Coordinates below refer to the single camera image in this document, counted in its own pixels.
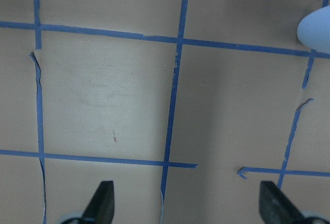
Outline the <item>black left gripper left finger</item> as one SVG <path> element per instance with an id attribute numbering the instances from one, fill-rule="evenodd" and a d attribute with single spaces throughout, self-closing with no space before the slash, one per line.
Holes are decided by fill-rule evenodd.
<path id="1" fill-rule="evenodd" d="M 112 223 L 114 218 L 113 181 L 100 182 L 81 218 L 83 223 Z"/>

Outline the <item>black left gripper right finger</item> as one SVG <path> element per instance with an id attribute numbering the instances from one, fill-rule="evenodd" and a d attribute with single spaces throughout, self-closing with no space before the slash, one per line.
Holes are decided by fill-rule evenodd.
<path id="1" fill-rule="evenodd" d="M 259 214 L 264 223 L 298 223 L 304 215 L 272 181 L 261 181 L 259 186 Z"/>

